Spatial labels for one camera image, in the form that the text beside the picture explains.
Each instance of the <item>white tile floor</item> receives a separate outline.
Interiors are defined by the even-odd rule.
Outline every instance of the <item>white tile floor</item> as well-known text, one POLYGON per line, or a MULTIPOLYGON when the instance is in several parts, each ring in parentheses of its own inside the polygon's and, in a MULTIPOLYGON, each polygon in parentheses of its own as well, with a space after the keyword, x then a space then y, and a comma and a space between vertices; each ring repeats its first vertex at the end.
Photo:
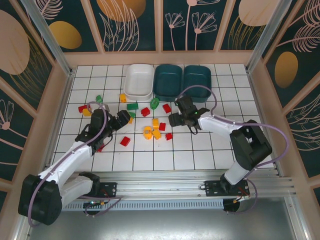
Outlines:
MULTIPOLYGON (((211 70, 212 90, 218 100, 214 112, 235 121, 253 119, 260 122, 254 97, 250 89, 245 68, 242 64, 202 64, 211 70)), ((78 107, 94 101, 101 95, 108 104, 110 113, 116 115, 126 110, 126 103, 119 103, 123 92, 128 65, 79 66, 76 71, 72 91, 65 111, 59 139, 54 151, 53 162, 61 158, 69 149, 76 136, 90 123, 83 117, 78 107)), ((172 128, 162 105, 168 103, 172 113, 178 112, 173 102, 161 102, 147 117, 140 110, 150 107, 149 101, 138 102, 136 118, 114 134, 113 140, 80 166, 78 171, 160 171, 160 170, 206 170, 228 169, 234 163, 234 154, 229 141, 219 135, 199 131, 192 135, 186 126, 172 128), (146 140, 142 134, 144 127, 152 125, 152 118, 166 123, 166 129, 159 140, 146 140), (165 133, 173 133, 173 140, 166 141, 165 133), (131 139, 128 146, 120 144, 124 137, 131 139)), ((198 108, 211 109, 214 98, 206 103, 196 103, 198 108)))

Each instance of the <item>robotic arm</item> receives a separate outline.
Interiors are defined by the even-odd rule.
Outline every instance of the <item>robotic arm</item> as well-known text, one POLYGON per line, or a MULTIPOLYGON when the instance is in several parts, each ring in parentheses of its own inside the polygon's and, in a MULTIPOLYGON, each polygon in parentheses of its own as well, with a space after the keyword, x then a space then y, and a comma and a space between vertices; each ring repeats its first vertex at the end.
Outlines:
POLYGON ((211 115, 206 108, 197 109, 191 97, 184 96, 176 100, 179 113, 169 116, 172 127, 187 125, 190 130, 207 130, 228 139, 235 155, 235 162, 220 178, 221 188, 228 193, 256 165, 272 153, 272 148, 258 126, 239 126, 221 116, 211 115))
POLYGON ((102 134, 94 141, 74 151, 75 148, 93 139, 102 129, 104 124, 102 109, 96 109, 93 112, 90 124, 85 126, 82 132, 75 138, 75 143, 73 143, 72 147, 56 163, 41 172, 38 176, 30 174, 24 179, 18 206, 19 214, 28 216, 32 194, 40 181, 48 173, 51 175, 39 189, 31 212, 31 218, 40 223, 46 225, 52 224, 60 215, 62 208, 80 196, 96 196, 98 194, 100 178, 90 172, 82 172, 73 181, 68 183, 66 181, 83 162, 103 147, 105 138, 112 137, 113 132, 125 126, 130 120, 130 115, 126 110, 118 112, 118 118, 112 116, 107 110, 106 115, 108 122, 102 134), (69 152, 72 152, 72 154, 64 159, 69 152), (58 167, 52 173, 52 169, 57 165, 58 167))

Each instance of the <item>white bowl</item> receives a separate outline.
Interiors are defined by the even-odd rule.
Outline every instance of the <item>white bowl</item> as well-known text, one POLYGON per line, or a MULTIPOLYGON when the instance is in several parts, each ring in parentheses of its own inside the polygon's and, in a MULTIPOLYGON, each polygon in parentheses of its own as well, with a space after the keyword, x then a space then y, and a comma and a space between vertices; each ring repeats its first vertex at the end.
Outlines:
POLYGON ((129 100, 146 101, 153 93, 155 69, 149 64, 133 64, 126 71, 124 94, 129 100))

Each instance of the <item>green block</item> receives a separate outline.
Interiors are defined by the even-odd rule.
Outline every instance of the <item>green block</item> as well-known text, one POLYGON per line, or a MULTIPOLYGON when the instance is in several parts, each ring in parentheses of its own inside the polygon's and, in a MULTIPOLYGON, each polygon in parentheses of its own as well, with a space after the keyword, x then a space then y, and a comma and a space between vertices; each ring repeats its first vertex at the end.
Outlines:
POLYGON ((155 110, 158 106, 159 106, 159 99, 155 97, 155 98, 152 99, 151 102, 150 102, 150 108, 151 108, 152 110, 155 110))
POLYGON ((96 96, 96 97, 95 97, 95 101, 96 101, 97 103, 102 104, 102 97, 101 97, 100 95, 96 96))
POLYGON ((136 114, 134 112, 128 111, 128 113, 129 113, 130 117, 132 117, 133 119, 136 117, 136 114))
POLYGON ((129 103, 126 105, 126 109, 129 111, 130 110, 137 110, 137 109, 139 109, 138 103, 129 103))

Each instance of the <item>metal floor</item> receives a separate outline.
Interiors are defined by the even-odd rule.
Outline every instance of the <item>metal floor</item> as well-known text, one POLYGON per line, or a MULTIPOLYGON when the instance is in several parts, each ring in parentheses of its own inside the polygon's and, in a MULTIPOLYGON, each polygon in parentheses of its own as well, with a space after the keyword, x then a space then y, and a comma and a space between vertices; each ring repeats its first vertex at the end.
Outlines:
POLYGON ((28 239, 294 240, 296 238, 283 198, 260 198, 252 211, 240 215, 228 215, 221 209, 111 211, 97 218, 88 218, 80 211, 62 212, 54 224, 33 228, 28 239))

